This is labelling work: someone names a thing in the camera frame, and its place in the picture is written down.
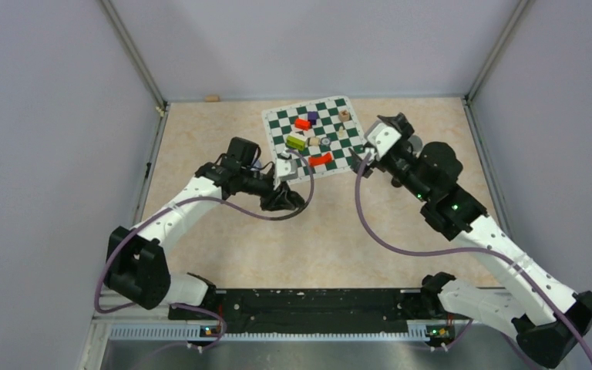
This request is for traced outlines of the black earbud case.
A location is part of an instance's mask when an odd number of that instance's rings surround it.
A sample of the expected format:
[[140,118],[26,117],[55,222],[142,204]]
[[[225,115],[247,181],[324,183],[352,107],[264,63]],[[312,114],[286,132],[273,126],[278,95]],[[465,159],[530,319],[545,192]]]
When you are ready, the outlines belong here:
[[290,198],[287,201],[287,210],[298,211],[306,207],[308,202],[302,198]]

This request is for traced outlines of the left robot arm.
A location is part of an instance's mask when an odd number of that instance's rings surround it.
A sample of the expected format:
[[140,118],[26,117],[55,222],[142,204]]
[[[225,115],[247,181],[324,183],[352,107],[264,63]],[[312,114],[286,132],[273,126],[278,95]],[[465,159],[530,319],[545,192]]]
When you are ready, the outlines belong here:
[[261,154],[258,144],[234,137],[227,151],[214,162],[200,166],[187,184],[152,216],[131,227],[117,227],[109,236],[106,265],[96,288],[94,306],[102,288],[128,299],[128,305],[146,310],[161,304],[186,304],[197,318],[215,312],[215,285],[196,274],[172,274],[167,253],[209,211],[224,205],[243,214],[246,210],[229,201],[238,193],[258,197],[260,220],[281,221],[299,215],[310,203],[292,190],[288,181],[297,175],[306,159],[296,150],[285,150],[269,163],[267,172],[255,163]]

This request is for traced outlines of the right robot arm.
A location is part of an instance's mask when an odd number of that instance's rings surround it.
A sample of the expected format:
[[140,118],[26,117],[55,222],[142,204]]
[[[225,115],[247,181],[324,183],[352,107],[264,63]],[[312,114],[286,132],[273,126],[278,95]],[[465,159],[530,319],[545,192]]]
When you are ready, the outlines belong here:
[[506,290],[489,293],[439,272],[423,279],[422,310],[479,321],[508,338],[532,361],[556,368],[592,326],[592,292],[558,281],[523,251],[458,182],[463,165],[444,142],[421,144],[404,114],[380,116],[355,158],[358,179],[380,170],[422,203],[425,222],[451,244],[447,254],[471,254]]

